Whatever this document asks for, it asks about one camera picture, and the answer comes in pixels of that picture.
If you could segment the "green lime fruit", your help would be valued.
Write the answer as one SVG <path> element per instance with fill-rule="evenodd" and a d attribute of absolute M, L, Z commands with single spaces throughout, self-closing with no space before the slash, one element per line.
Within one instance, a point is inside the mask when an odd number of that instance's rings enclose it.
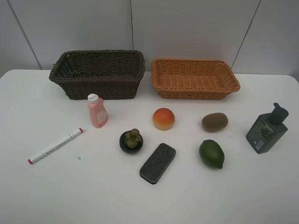
<path fill-rule="evenodd" d="M 223 168 L 225 155 L 216 141 L 204 140 L 199 147 L 199 155 L 203 163 L 209 168 Z"/>

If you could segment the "brown kiwi fruit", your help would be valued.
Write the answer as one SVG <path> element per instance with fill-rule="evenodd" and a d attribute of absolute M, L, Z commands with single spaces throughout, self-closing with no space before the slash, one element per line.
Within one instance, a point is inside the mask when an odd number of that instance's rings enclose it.
<path fill-rule="evenodd" d="M 206 115 L 201 121 L 202 127 L 208 132 L 217 132 L 228 125 L 228 118 L 221 112 Z"/>

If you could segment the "dark grey whiteboard eraser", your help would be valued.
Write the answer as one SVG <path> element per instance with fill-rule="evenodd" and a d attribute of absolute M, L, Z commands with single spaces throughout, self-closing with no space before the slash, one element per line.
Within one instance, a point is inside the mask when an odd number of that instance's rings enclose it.
<path fill-rule="evenodd" d="M 139 175 L 150 184 L 156 184 L 176 156 L 176 150 L 161 143 L 140 168 Z"/>

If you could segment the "dark mangosteen fruit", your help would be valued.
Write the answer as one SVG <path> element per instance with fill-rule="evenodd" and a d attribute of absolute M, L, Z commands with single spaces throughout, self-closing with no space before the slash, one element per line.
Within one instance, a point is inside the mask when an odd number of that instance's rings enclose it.
<path fill-rule="evenodd" d="M 120 136 L 119 145 L 123 152 L 136 154 L 143 147 L 143 137 L 138 129 L 133 128 Z"/>

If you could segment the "white marker red caps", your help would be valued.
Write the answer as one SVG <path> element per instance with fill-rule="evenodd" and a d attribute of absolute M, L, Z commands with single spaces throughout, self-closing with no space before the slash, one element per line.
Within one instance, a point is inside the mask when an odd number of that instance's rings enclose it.
<path fill-rule="evenodd" d="M 55 152 L 56 150 L 58 150 L 59 148 L 61 148 L 64 145 L 66 145 L 68 142 L 72 141 L 73 139 L 75 139 L 82 133 L 83 133 L 82 128 L 78 128 L 76 131 L 74 131 L 72 133 L 68 133 L 65 137 L 63 137 L 60 141 L 56 142 L 53 146 L 46 148 L 45 150 L 43 150 L 36 156 L 31 156 L 28 159 L 29 164 L 32 165 L 32 164 L 36 163 L 37 161 L 41 160 L 42 158 L 48 156 L 49 154 Z"/>

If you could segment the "dark green pump bottle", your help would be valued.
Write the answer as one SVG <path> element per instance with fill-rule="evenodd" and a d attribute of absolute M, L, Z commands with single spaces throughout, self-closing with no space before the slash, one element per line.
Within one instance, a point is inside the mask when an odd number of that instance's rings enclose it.
<path fill-rule="evenodd" d="M 268 152 L 279 139 L 288 131 L 283 124 L 289 112 L 274 103 L 274 109 L 270 113 L 258 116 L 253 126 L 246 134 L 246 139 L 258 154 Z"/>

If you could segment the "orange peach fruit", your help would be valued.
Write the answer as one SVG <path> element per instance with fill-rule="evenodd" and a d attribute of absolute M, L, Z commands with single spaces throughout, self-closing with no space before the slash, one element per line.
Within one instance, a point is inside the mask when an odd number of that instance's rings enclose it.
<path fill-rule="evenodd" d="M 168 108 L 159 108 L 153 114 L 153 123 L 158 130 L 169 130 L 175 123 L 174 113 Z"/>

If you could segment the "pink bottle white cap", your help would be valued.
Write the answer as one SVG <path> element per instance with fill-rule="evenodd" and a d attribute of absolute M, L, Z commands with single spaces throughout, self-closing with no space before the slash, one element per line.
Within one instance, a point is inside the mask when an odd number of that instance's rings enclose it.
<path fill-rule="evenodd" d="M 89 94 L 87 97 L 90 119 L 95 128 L 103 127 L 108 121 L 108 114 L 104 107 L 104 100 L 97 94 Z"/>

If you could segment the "orange wicker basket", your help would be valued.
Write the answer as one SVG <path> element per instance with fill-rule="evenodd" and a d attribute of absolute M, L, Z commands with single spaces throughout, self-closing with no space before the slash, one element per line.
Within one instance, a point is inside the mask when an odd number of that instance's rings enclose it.
<path fill-rule="evenodd" d="M 222 60 L 156 59 L 151 74 L 162 98 L 221 100 L 240 90 L 234 73 Z"/>

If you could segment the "dark brown wicker basket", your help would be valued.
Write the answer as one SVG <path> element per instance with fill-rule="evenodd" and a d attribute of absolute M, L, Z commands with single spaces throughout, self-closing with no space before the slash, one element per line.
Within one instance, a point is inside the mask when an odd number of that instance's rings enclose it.
<path fill-rule="evenodd" d="M 63 53 L 49 79 L 72 100 L 91 93 L 104 100 L 132 99 L 145 73 L 145 60 L 137 50 L 76 50 Z"/>

